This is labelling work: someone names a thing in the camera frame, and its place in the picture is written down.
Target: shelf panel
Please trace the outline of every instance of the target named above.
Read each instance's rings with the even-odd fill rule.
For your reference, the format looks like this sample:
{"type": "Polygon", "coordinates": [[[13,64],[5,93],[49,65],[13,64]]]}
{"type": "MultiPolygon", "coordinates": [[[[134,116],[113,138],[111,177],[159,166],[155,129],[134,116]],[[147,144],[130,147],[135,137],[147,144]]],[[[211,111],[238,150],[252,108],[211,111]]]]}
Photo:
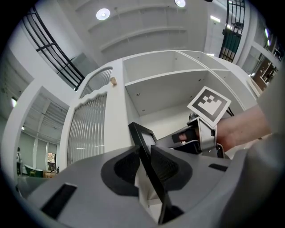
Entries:
{"type": "Polygon", "coordinates": [[[162,73],[204,69],[193,59],[176,51],[143,53],[123,60],[125,83],[162,73]]]}
{"type": "Polygon", "coordinates": [[[143,116],[190,102],[204,86],[207,73],[207,69],[196,69],[159,74],[127,83],[126,90],[143,116]]]}
{"type": "Polygon", "coordinates": [[[214,58],[212,58],[209,55],[206,55],[203,52],[195,52],[195,51],[181,51],[181,52],[198,60],[199,62],[201,62],[202,64],[204,64],[206,67],[210,69],[227,69],[225,66],[220,64],[214,58]]]}

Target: black bar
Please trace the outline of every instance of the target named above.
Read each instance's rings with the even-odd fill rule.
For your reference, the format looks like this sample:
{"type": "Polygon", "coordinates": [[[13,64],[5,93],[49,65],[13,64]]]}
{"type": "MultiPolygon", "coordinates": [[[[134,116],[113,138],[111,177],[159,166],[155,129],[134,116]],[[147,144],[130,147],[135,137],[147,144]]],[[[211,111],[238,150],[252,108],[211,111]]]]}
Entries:
{"type": "Polygon", "coordinates": [[[46,215],[57,219],[71,196],[77,189],[74,185],[64,184],[41,209],[46,215]]]}
{"type": "Polygon", "coordinates": [[[238,5],[238,4],[233,4],[233,3],[232,3],[231,5],[235,5],[235,6],[240,6],[240,7],[244,7],[244,6],[242,6],[242,5],[238,5]]]}
{"type": "MultiPolygon", "coordinates": [[[[26,16],[27,17],[27,19],[28,19],[28,22],[29,22],[29,24],[30,24],[30,26],[32,27],[32,29],[33,29],[33,31],[34,31],[34,33],[36,34],[36,36],[39,38],[39,40],[43,43],[43,45],[46,45],[44,42],[43,42],[43,40],[41,39],[41,37],[39,36],[39,34],[36,32],[36,30],[35,30],[35,28],[32,26],[32,23],[30,22],[30,20],[29,20],[29,17],[28,16],[26,16]]],[[[35,19],[33,18],[33,16],[31,16],[32,17],[32,20],[33,20],[33,22],[35,23],[35,25],[36,25],[36,27],[38,28],[38,30],[41,32],[41,34],[42,34],[42,36],[46,39],[46,37],[45,37],[45,35],[43,34],[43,32],[42,32],[42,30],[40,29],[40,27],[38,26],[38,24],[37,24],[37,22],[35,21],[35,19]]],[[[59,64],[59,66],[61,67],[61,68],[63,68],[63,66],[61,65],[61,63],[53,56],[53,54],[50,52],[50,50],[47,48],[46,49],[49,53],[50,53],[50,55],[54,58],[54,60],[59,64]]],[[[76,83],[78,83],[77,82],[77,80],[75,80],[75,78],[67,71],[67,70],[65,70],[66,71],[66,73],[76,82],[76,83]]]]}
{"type": "Polygon", "coordinates": [[[217,169],[217,170],[220,170],[222,172],[225,172],[227,171],[228,167],[227,166],[222,166],[222,165],[219,165],[219,164],[211,164],[209,165],[210,168],[213,168],[213,169],[217,169]]]}
{"type": "Polygon", "coordinates": [[[36,51],[39,52],[39,51],[41,51],[42,49],[45,49],[45,48],[47,48],[47,47],[49,47],[49,46],[51,46],[51,45],[54,45],[54,43],[51,43],[51,44],[42,46],[41,48],[36,49],[36,51]]]}
{"type": "MultiPolygon", "coordinates": [[[[33,6],[33,10],[35,11],[36,17],[37,17],[37,19],[39,20],[39,22],[40,22],[41,26],[43,27],[44,31],[46,32],[46,34],[49,36],[49,38],[52,40],[52,42],[56,43],[56,41],[54,40],[54,38],[52,37],[52,35],[51,35],[51,34],[49,33],[49,31],[47,30],[45,24],[44,24],[43,21],[41,20],[41,18],[40,18],[40,16],[39,16],[38,12],[37,12],[37,10],[36,10],[36,8],[35,8],[34,6],[33,6]]],[[[62,56],[63,56],[68,62],[70,62],[69,58],[64,54],[64,52],[63,52],[62,49],[57,45],[57,43],[56,43],[56,47],[57,47],[58,50],[61,52],[62,56]]],[[[74,68],[74,70],[82,77],[82,79],[85,78],[85,77],[83,76],[83,74],[75,67],[75,65],[74,65],[72,62],[70,62],[70,65],[71,65],[71,66],[74,68]]]]}
{"type": "MultiPolygon", "coordinates": [[[[22,21],[23,21],[23,24],[24,24],[24,26],[25,26],[27,32],[28,32],[29,35],[31,36],[32,40],[33,40],[33,41],[35,42],[35,44],[40,48],[40,46],[39,46],[39,44],[37,43],[36,39],[33,37],[33,35],[31,34],[31,32],[28,30],[28,28],[27,28],[27,26],[26,26],[26,24],[25,24],[25,22],[24,22],[24,19],[22,19],[22,21]]],[[[44,56],[50,61],[50,63],[51,63],[57,70],[59,70],[59,69],[57,68],[57,66],[55,66],[55,64],[49,59],[49,57],[46,55],[46,53],[45,53],[43,50],[41,50],[41,52],[42,52],[42,53],[44,54],[44,56]]],[[[72,83],[64,74],[62,74],[62,75],[63,75],[63,77],[66,78],[74,87],[76,87],[76,85],[75,85],[74,83],[72,83]]]]}

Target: human arm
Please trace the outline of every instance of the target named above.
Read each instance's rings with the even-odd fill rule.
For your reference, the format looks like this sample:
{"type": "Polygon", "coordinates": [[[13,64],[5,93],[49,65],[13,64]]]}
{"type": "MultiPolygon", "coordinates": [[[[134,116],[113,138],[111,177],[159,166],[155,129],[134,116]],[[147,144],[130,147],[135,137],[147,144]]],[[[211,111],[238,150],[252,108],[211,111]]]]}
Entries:
{"type": "Polygon", "coordinates": [[[270,134],[269,124],[258,105],[233,117],[220,120],[217,143],[224,151],[270,134]]]}

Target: black frame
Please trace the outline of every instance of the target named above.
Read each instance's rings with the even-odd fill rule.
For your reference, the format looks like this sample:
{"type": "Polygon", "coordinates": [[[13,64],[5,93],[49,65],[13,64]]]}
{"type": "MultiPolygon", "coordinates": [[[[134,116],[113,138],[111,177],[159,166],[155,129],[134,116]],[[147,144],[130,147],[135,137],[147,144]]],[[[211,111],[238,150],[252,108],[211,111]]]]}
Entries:
{"type": "Polygon", "coordinates": [[[74,90],[77,91],[85,77],[65,55],[52,35],[49,33],[45,24],[41,20],[41,17],[39,16],[35,6],[33,6],[23,17],[22,22],[28,34],[38,47],[36,51],[42,52],[45,58],[57,70],[57,74],[61,74],[70,83],[70,85],[74,87],[74,90]],[[32,28],[33,32],[36,34],[41,43],[38,43],[36,41],[35,37],[29,30],[28,25],[32,28]]]}
{"type": "Polygon", "coordinates": [[[138,146],[142,146],[144,148],[144,150],[147,152],[147,157],[150,160],[151,159],[151,152],[149,151],[146,142],[143,139],[143,133],[147,133],[150,134],[152,136],[152,138],[154,139],[154,141],[156,142],[157,139],[155,137],[155,134],[153,133],[152,130],[147,129],[146,127],[143,127],[135,122],[132,122],[129,124],[129,129],[130,129],[130,134],[133,137],[133,141],[135,145],[138,146]]]}
{"type": "Polygon", "coordinates": [[[135,122],[129,124],[129,129],[135,145],[140,146],[139,157],[142,161],[144,169],[146,170],[147,176],[150,179],[151,184],[157,193],[157,196],[162,202],[162,208],[158,224],[164,224],[182,215],[183,211],[181,211],[178,207],[172,205],[167,191],[165,190],[163,184],[156,175],[155,170],[151,165],[151,153],[143,139],[142,132],[150,134],[155,142],[157,141],[157,139],[152,130],[147,129],[146,127],[143,127],[135,122]]]}

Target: black railing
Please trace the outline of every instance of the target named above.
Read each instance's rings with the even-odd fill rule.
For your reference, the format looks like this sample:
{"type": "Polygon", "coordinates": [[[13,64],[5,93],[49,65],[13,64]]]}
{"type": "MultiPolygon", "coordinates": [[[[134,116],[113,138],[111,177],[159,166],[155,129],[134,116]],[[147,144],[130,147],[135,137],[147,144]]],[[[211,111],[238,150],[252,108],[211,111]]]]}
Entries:
{"type": "Polygon", "coordinates": [[[76,91],[84,80],[83,74],[69,60],[41,20],[35,7],[22,19],[24,27],[37,46],[36,51],[43,54],[61,78],[76,91]]]}
{"type": "Polygon", "coordinates": [[[224,40],[219,54],[219,58],[233,62],[237,49],[240,45],[240,39],[244,30],[244,0],[227,1],[227,23],[223,30],[224,40]]]}

